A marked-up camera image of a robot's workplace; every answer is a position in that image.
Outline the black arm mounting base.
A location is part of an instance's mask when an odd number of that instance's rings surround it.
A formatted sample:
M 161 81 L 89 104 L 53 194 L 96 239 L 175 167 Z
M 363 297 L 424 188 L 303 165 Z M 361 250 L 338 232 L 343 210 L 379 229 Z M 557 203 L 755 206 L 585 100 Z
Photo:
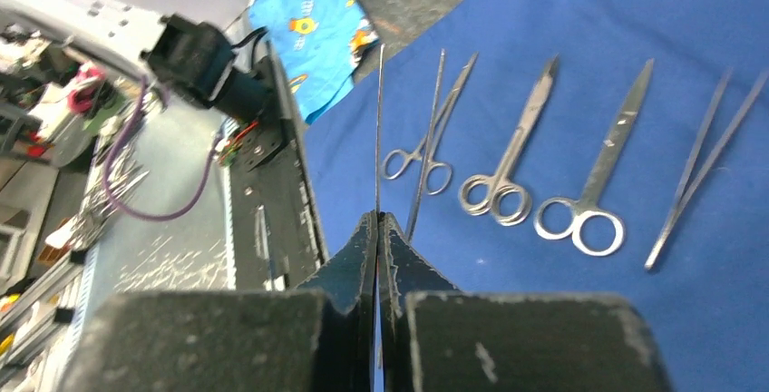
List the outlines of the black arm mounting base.
M 236 289 L 283 290 L 329 259 L 307 170 L 307 125 L 274 47 L 258 69 L 275 99 L 230 164 Z

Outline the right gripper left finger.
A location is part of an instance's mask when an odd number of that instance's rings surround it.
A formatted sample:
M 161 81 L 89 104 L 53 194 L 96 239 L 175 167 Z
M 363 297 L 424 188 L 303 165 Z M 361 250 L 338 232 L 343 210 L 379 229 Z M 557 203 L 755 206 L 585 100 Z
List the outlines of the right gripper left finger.
M 62 391 L 369 391 L 378 216 L 286 291 L 144 291 L 107 299 Z

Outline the blue surgical drape cloth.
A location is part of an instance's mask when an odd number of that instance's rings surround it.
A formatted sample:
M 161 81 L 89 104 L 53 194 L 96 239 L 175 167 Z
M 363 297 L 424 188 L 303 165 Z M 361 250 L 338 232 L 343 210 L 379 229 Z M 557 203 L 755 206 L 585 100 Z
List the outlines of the blue surgical drape cloth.
M 439 157 L 453 186 L 422 202 L 414 243 L 462 289 L 601 291 L 650 324 L 679 391 L 768 388 L 768 96 L 762 93 L 679 220 L 653 273 L 643 264 L 674 199 L 712 94 L 732 76 L 716 141 L 768 67 L 768 0 L 465 0 L 384 69 L 381 152 L 413 147 L 429 122 L 445 51 L 452 82 L 478 60 Z M 536 202 L 579 197 L 629 88 L 655 60 L 645 101 L 600 206 L 626 224 L 621 249 L 591 258 L 530 221 L 467 215 L 456 186 L 495 170 L 552 56 L 551 97 L 513 178 Z M 377 78 L 363 80 L 306 136 L 327 246 L 344 245 L 375 195 Z

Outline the steel ring-handled hemostat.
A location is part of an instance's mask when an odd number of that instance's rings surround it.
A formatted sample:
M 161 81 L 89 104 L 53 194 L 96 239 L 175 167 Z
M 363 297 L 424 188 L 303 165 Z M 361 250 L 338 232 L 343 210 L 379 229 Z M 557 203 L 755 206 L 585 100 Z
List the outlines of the steel ring-handled hemostat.
M 451 118 L 454 107 L 458 102 L 460 95 L 470 77 L 475 66 L 478 53 L 473 53 L 468 62 L 463 66 L 459 76 L 455 80 L 451 90 L 448 92 L 443 104 L 438 106 L 443 82 L 445 51 L 441 51 L 439 58 L 437 82 L 433 95 L 433 106 L 431 117 L 425 135 L 418 144 L 411 150 L 393 149 L 386 154 L 380 166 L 380 172 L 383 179 L 388 181 L 401 177 L 404 172 L 417 162 L 421 163 L 418 175 L 416 191 L 412 200 L 409 216 L 406 222 L 406 238 L 411 240 L 415 233 L 416 222 L 418 219 L 421 203 L 425 195 L 433 196 L 445 191 L 453 178 L 453 167 L 449 162 L 440 162 L 435 160 L 434 155 L 445 133 L 447 124 Z M 429 178 L 433 172 L 443 172 L 445 174 L 443 183 L 437 188 L 432 189 L 429 186 Z

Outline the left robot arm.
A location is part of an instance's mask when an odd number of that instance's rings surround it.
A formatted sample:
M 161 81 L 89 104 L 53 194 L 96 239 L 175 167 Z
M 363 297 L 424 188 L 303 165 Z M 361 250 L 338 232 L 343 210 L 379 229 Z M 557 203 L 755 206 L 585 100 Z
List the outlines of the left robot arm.
M 1 0 L 11 23 L 135 79 L 153 78 L 188 103 L 251 122 L 276 108 L 272 73 L 236 66 L 235 47 L 209 23 L 117 0 Z

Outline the long thin steel tweezers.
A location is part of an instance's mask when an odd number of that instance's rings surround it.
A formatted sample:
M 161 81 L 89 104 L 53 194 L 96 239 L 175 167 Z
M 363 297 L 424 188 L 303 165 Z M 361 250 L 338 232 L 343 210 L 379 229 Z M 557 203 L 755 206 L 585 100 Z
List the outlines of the long thin steel tweezers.
M 386 43 L 379 44 L 378 69 L 377 69 L 377 93 L 376 93 L 376 117 L 375 117 L 375 215 L 381 213 L 381 140 L 383 117 L 383 86 L 384 63 Z

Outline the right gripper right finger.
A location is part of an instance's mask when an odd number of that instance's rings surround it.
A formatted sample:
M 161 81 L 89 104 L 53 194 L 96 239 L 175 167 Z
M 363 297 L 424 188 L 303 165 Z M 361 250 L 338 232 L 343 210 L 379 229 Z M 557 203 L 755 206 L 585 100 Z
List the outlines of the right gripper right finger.
M 464 292 L 377 218 L 388 391 L 669 391 L 638 311 L 595 292 Z

